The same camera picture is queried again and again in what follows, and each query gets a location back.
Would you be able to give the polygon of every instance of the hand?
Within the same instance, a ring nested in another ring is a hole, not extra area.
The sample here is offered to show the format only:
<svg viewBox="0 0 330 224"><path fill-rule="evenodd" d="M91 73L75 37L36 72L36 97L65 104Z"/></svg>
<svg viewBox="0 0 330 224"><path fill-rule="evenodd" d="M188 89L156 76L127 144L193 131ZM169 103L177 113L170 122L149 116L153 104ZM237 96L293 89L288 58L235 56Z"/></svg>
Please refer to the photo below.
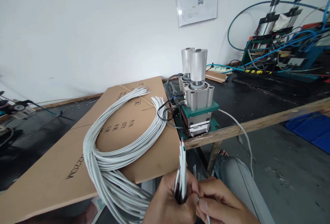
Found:
<svg viewBox="0 0 330 224"><path fill-rule="evenodd" d="M199 203L197 215L207 224L260 224L241 200L225 184L215 177L199 182Z"/></svg>
<svg viewBox="0 0 330 224"><path fill-rule="evenodd" d="M195 223L196 205L198 203L198 181L187 170L187 200L180 205L174 197L176 174L177 171L174 171L163 176L144 215L144 224Z"/></svg>

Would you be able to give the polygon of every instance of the cardboard box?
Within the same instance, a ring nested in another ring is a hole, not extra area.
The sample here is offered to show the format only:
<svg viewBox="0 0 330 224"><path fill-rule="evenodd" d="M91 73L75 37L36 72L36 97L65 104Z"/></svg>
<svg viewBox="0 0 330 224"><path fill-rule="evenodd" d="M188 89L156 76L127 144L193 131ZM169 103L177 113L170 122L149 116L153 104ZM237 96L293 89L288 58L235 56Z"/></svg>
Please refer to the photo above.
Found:
<svg viewBox="0 0 330 224"><path fill-rule="evenodd" d="M0 195L0 223L16 223L96 196L82 155L85 134L110 105L139 86L146 86L152 93L132 99L115 112L96 144L101 151L113 151L140 137L156 115L151 96L166 99L160 76L108 88L82 119ZM140 183L177 169L178 154L177 130L167 125L156 143L121 171L132 182Z"/></svg>
<svg viewBox="0 0 330 224"><path fill-rule="evenodd" d="M206 72L206 78L209 80L214 80L216 82L222 83L226 81L227 75L209 70Z"/></svg>

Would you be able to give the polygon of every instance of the table leg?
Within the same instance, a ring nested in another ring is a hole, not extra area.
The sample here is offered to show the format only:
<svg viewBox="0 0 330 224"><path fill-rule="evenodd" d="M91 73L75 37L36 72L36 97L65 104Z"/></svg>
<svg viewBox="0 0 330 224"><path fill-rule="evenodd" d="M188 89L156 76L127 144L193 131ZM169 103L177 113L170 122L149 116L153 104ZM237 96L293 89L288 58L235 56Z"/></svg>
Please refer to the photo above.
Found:
<svg viewBox="0 0 330 224"><path fill-rule="evenodd" d="M214 142L212 145L211 156L206 170L206 174L208 177L211 176L212 169L215 164L217 155L219 154L221 144L222 141L218 141L218 142Z"/></svg>

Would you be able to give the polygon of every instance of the gray pants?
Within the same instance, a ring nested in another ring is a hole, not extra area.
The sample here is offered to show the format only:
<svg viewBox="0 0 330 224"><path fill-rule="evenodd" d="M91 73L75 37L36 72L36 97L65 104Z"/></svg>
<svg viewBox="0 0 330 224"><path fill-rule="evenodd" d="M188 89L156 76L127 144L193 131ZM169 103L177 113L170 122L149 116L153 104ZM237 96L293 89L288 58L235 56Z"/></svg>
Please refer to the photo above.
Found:
<svg viewBox="0 0 330 224"><path fill-rule="evenodd" d="M219 154L214 171L262 224L275 224L250 170L240 159Z"/></svg>

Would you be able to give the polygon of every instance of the white wall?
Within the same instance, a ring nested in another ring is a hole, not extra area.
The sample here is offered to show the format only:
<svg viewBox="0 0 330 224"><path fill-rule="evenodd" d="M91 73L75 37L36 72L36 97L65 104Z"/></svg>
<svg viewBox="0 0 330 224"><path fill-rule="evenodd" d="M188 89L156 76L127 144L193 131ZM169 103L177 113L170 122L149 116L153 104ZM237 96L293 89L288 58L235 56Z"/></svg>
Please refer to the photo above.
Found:
<svg viewBox="0 0 330 224"><path fill-rule="evenodd" d="M0 0L0 90L35 102L100 93L181 71L180 51L188 46L208 49L209 63L228 63L240 55L224 39L230 22L260 1L219 0L218 18L179 27L175 0ZM268 10L265 4L242 15L233 44L244 48ZM310 11L304 8L296 25ZM306 23L320 19L314 12Z"/></svg>

